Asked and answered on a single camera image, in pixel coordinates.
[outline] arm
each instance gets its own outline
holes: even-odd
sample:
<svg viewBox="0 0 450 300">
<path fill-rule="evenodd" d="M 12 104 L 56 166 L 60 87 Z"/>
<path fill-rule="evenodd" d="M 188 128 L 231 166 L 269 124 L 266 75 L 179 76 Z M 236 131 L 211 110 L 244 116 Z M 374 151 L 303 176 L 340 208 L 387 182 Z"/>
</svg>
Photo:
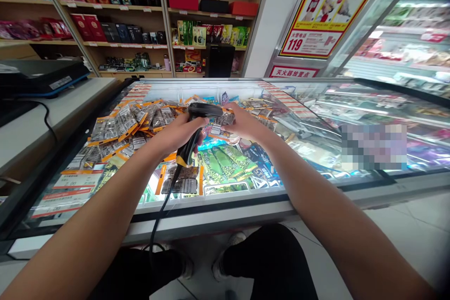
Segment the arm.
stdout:
<svg viewBox="0 0 450 300">
<path fill-rule="evenodd" d="M 179 116 L 140 148 L 38 251 L 0 299 L 87 298 L 119 250 L 157 165 L 208 123 L 187 120 L 188 114 Z"/>
<path fill-rule="evenodd" d="M 434 293 L 375 223 L 275 133 L 235 103 L 227 131 L 255 140 L 269 155 L 292 205 L 322 243 L 356 300 L 432 299 Z"/>
</svg>

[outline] forearm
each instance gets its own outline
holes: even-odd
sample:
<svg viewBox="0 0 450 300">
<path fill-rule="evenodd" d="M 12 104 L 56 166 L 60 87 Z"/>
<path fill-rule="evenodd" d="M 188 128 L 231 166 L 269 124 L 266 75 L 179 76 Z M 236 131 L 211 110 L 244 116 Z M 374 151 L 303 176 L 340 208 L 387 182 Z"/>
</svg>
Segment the forearm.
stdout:
<svg viewBox="0 0 450 300">
<path fill-rule="evenodd" d="M 38 251 L 1 298 L 85 299 L 114 259 L 163 156 L 151 142 L 134 154 Z M 43 285 L 48 287 L 44 281 L 50 279 L 49 292 Z"/>
<path fill-rule="evenodd" d="M 374 222 L 280 137 L 270 132 L 258 141 L 294 208 L 330 254 L 355 299 L 418 296 L 409 285 L 431 293 Z"/>
</svg>

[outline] person's left hand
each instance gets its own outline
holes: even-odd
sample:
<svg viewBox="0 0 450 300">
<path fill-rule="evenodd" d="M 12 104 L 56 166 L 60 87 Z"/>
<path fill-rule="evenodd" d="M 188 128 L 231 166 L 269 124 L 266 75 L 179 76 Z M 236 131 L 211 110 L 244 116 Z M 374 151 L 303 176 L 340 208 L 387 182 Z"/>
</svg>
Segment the person's left hand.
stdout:
<svg viewBox="0 0 450 300">
<path fill-rule="evenodd" d="M 152 137 L 149 143 L 157 147 L 161 154 L 166 157 L 186 144 L 197 129 L 206 126 L 210 121 L 204 117 L 197 117 L 190 122 L 188 122 L 188 119 L 188 113 L 178 116 L 172 123 Z M 203 132 L 200 133 L 197 145 L 202 144 L 205 136 Z"/>
</svg>

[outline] pixelated area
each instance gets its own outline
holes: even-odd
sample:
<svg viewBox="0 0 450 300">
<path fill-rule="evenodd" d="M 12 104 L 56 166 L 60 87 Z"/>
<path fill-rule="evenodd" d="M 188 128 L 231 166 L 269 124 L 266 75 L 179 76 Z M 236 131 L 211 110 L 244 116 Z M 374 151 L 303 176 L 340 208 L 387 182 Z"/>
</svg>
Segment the pixelated area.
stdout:
<svg viewBox="0 0 450 300">
<path fill-rule="evenodd" d="M 342 168 L 345 170 L 405 170 L 406 126 L 342 126 Z"/>
</svg>

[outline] person's right hand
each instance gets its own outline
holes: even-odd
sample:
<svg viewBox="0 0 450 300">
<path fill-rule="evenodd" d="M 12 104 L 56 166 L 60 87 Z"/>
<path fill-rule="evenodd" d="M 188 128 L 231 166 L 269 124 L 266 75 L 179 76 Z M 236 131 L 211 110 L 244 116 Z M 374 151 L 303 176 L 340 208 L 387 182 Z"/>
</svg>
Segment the person's right hand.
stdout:
<svg viewBox="0 0 450 300">
<path fill-rule="evenodd" d="M 236 134 L 242 138 L 260 142 L 264 137 L 272 132 L 246 110 L 239 107 L 235 102 L 224 105 L 225 109 L 232 109 L 234 112 L 234 124 L 222 126 L 222 130 Z"/>
</svg>

